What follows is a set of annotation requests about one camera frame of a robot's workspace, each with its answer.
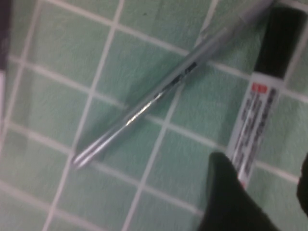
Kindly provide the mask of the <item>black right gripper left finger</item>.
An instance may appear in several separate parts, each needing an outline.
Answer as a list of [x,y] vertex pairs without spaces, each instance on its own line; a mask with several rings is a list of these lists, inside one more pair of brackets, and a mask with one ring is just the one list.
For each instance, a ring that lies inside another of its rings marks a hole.
[[198,230],[279,230],[243,188],[231,161],[221,152],[209,156],[206,208]]

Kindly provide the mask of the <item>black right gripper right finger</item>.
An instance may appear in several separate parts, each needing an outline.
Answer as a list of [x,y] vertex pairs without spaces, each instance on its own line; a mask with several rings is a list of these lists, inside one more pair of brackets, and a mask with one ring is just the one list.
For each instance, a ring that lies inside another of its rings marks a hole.
[[301,175],[299,177],[296,196],[299,204],[305,214],[308,213],[308,155],[306,155],[302,166]]

